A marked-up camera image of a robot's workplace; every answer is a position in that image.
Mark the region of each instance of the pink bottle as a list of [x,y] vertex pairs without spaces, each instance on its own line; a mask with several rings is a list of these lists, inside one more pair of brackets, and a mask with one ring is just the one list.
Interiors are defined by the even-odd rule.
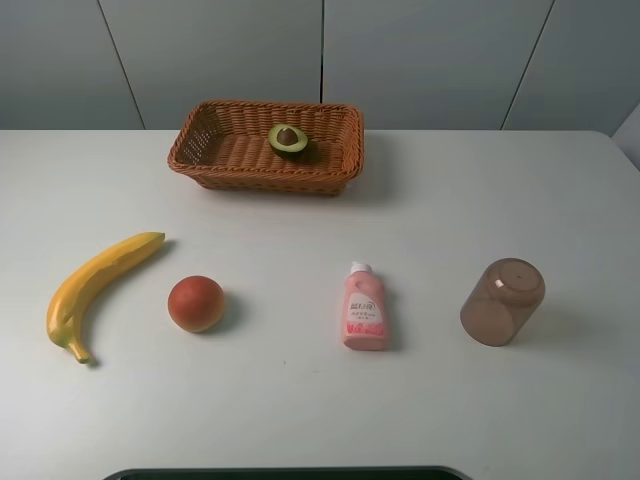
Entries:
[[342,342],[354,350],[384,350],[388,336],[384,284],[369,265],[353,262],[345,287]]

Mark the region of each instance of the banana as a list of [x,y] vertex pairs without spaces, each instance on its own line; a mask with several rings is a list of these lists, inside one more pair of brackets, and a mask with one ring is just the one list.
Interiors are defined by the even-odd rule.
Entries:
[[163,242],[164,233],[140,233],[108,248],[76,270],[49,304],[49,339],[70,350],[78,362],[88,363],[91,355],[82,345],[81,328],[91,301],[113,280],[153,255]]

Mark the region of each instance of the black object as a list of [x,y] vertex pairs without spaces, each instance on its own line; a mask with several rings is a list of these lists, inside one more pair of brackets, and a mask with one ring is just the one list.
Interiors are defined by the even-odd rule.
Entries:
[[470,480],[443,467],[146,470],[120,475],[121,480]]

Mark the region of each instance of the avocado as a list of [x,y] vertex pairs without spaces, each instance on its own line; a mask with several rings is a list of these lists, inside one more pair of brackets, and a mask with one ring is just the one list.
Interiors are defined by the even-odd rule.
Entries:
[[298,158],[307,147],[309,139],[302,130],[291,125],[279,123],[269,130],[269,145],[276,155],[293,160]]

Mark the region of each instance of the woven basket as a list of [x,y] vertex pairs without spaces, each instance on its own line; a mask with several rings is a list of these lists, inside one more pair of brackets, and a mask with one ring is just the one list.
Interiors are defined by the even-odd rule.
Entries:
[[[306,133],[300,159],[271,150],[267,134],[278,123]],[[168,162],[205,188],[337,195],[362,171],[362,114],[346,105],[204,102],[187,117]]]

